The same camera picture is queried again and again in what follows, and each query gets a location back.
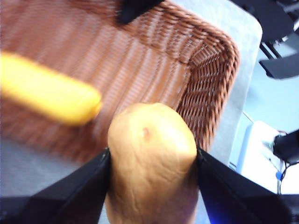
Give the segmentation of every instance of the brown basket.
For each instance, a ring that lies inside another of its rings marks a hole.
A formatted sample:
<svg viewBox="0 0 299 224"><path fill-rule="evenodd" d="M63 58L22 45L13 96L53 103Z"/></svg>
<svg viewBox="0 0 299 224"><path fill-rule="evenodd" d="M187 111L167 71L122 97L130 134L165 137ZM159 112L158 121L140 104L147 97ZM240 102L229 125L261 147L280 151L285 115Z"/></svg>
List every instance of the brown basket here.
<svg viewBox="0 0 299 224"><path fill-rule="evenodd" d="M232 40L170 1L128 25L118 0L2 0L1 49L93 85L95 121L66 127L1 99L1 135L86 161L107 146L115 114L135 102L177 110L208 150L239 63Z"/></svg>

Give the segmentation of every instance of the floor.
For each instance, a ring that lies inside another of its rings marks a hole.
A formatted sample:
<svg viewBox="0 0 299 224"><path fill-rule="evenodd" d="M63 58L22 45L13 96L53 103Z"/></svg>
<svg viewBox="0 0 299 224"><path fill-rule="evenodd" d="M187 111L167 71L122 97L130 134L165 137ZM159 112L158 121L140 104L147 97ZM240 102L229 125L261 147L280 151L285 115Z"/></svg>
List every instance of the floor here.
<svg viewBox="0 0 299 224"><path fill-rule="evenodd" d="M299 52L299 36L291 35L286 42L276 46L276 49L282 56ZM271 79L258 63L262 59L267 57L259 50L230 156L230 163L233 165L238 162L246 128L252 124L250 119L260 120L288 133L299 129L299 76L285 80ZM299 165L290 168L288 172L299 172Z"/></svg>

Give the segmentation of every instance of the black chair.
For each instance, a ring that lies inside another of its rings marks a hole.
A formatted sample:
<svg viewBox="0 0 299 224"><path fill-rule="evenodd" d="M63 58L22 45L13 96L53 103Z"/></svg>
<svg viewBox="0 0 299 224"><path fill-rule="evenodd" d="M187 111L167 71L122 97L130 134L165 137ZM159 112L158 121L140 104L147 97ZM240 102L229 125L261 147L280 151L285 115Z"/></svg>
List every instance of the black chair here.
<svg viewBox="0 0 299 224"><path fill-rule="evenodd" d="M284 41L285 37L294 33L294 21L284 11L283 6L292 4L296 9L296 1L280 0L280 5L273 0L232 0L232 2L256 17L262 26L260 49L269 60L261 60L259 63L265 69L267 76L284 79L299 75L299 53L282 57L274 48L274 44Z"/></svg>

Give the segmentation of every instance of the gray table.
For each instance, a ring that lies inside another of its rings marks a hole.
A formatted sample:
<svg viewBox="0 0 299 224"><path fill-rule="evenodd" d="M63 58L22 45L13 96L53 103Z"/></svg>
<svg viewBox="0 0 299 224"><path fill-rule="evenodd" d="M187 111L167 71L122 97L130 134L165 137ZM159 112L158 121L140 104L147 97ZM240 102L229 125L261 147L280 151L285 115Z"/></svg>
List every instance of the gray table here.
<svg viewBox="0 0 299 224"><path fill-rule="evenodd" d="M199 17L220 27L236 42L241 65L229 101L224 109L211 154L228 164L235 132L243 110L262 30L259 23L228 0L174 0ZM34 194L71 173L78 166L59 158L36 155L13 142L1 142L1 194L22 196ZM107 224L103 211L101 224ZM197 224L208 224L202 199L199 199Z"/></svg>

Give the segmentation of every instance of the bread roll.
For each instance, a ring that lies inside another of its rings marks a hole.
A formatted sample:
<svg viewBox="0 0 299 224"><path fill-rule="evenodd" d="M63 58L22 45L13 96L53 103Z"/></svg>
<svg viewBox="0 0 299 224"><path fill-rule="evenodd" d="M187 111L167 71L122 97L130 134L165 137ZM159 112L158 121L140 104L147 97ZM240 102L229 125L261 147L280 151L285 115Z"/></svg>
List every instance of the bread roll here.
<svg viewBox="0 0 299 224"><path fill-rule="evenodd" d="M160 103L131 105L113 119L108 146L110 224L194 223L197 150L177 112Z"/></svg>

